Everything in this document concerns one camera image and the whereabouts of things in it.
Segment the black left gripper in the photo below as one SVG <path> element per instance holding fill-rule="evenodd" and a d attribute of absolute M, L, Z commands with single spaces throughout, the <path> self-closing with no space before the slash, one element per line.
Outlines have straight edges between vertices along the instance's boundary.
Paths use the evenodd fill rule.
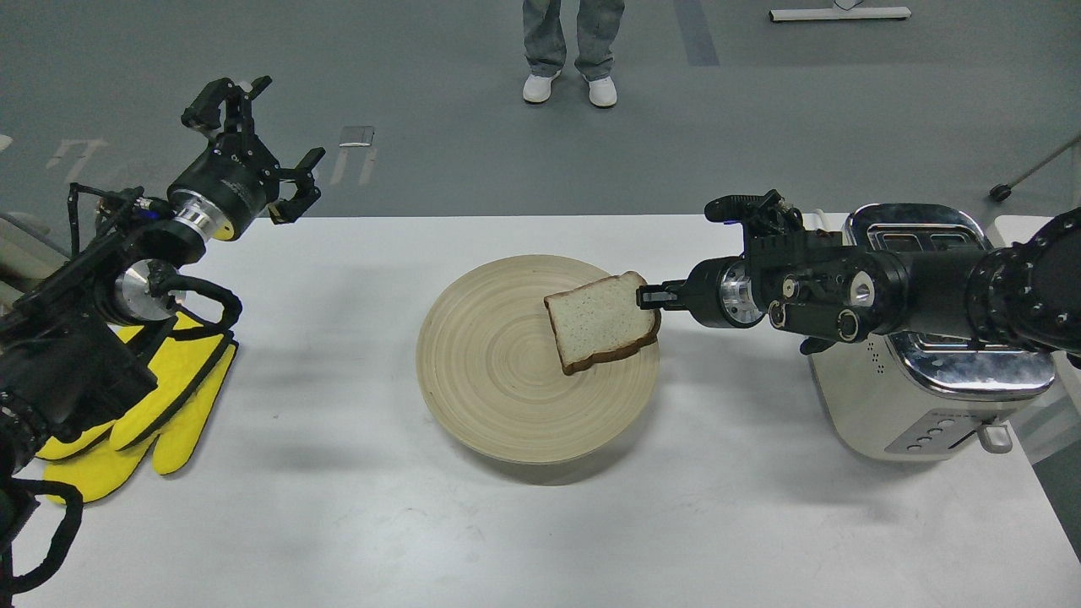
<path fill-rule="evenodd" d="M 205 242 L 239 239 L 267 204 L 275 225 L 296 223 L 322 196 L 313 169 L 325 149 L 308 150 L 295 168 L 275 166 L 268 176 L 232 157 L 258 149 L 252 104 L 271 82 L 273 78 L 262 76 L 246 90 L 229 78 L 214 80 L 182 113 L 182 125 L 203 134 L 209 149 L 170 185 L 166 201 L 173 204 L 174 220 Z M 281 183 L 293 185 L 292 197 L 278 198 Z"/>

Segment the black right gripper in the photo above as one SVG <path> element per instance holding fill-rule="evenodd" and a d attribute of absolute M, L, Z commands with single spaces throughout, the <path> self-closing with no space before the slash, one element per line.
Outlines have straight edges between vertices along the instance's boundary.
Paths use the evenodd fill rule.
<path fill-rule="evenodd" d="M 686 281 L 641 285 L 636 303 L 660 304 L 669 312 L 689 310 L 696 322 L 710 328 L 751 328 L 761 322 L 744 257 L 706 259 L 691 270 Z"/>

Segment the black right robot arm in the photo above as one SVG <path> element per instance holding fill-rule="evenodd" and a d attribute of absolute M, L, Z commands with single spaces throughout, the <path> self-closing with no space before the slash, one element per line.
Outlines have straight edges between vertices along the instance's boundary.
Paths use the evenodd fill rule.
<path fill-rule="evenodd" d="M 641 309 L 688 310 L 713 328 L 774 328 L 810 355 L 870 334 L 956 336 L 973 349 L 1064 351 L 1078 366 L 1078 211 L 1027 242 L 983 250 L 872 250 L 810 232 L 780 193 L 726 195 L 703 209 L 738 224 L 738 257 L 706 259 L 685 280 L 637 289 Z"/>

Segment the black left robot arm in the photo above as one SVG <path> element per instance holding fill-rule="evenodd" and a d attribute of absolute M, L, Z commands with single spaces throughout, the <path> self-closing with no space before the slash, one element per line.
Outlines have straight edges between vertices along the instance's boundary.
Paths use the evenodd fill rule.
<path fill-rule="evenodd" d="M 324 149 L 281 166 L 256 134 L 253 102 L 271 85 L 209 82 L 182 113 L 208 141 L 165 197 L 142 187 L 70 183 L 71 254 L 3 315 L 3 605 L 57 573 L 84 516 L 74 485 L 23 480 L 46 440 L 124 415 L 157 388 L 151 358 L 173 338 L 227 335 L 242 304 L 182 267 L 209 240 L 232 242 L 268 212 L 301 219 L 321 197 L 313 168 Z"/>

